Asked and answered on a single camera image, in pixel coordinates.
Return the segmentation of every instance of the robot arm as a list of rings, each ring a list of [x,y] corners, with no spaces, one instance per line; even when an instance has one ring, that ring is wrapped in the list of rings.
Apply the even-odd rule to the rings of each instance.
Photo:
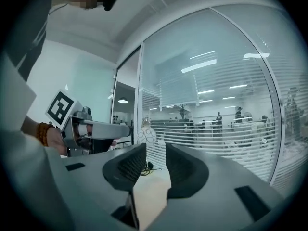
[[[61,130],[64,143],[71,152],[69,154],[78,149],[89,154],[107,151],[113,139],[126,137],[130,133],[126,125],[93,121],[91,109],[83,107],[63,90],[58,91],[46,115]],[[92,133],[87,132],[88,125],[92,126]]]

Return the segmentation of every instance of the bracelet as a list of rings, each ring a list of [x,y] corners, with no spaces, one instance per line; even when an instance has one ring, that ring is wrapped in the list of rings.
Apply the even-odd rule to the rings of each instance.
[[[53,128],[53,125],[41,122],[37,125],[37,133],[36,138],[44,145],[48,146],[47,144],[47,130]]]

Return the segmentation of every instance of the black cable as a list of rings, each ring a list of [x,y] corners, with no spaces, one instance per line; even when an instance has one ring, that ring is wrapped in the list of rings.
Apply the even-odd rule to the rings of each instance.
[[[55,12],[55,11],[61,9],[61,8],[64,8],[66,5],[63,5],[63,6],[59,7],[59,8],[56,8],[55,10],[51,11],[50,13],[48,13],[48,15],[51,15],[53,12]]]

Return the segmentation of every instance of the glass wall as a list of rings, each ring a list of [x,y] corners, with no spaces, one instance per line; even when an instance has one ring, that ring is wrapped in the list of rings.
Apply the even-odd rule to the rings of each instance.
[[[282,11],[254,5],[216,7],[249,34],[267,56],[282,95],[285,145],[273,186],[283,195],[296,191],[308,161],[308,58],[296,26]]]
[[[230,158],[269,181],[281,123],[266,71],[247,37],[211,9],[149,37],[143,44],[138,98],[138,117],[148,117],[157,133],[148,159],[166,167],[170,142]]]

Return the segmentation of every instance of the beaded bracelet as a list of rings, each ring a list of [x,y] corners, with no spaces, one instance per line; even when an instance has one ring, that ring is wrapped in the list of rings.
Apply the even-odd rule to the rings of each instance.
[[[36,138],[44,145],[48,146],[47,144],[47,130],[53,128],[53,125],[41,122],[37,125],[37,134]]]

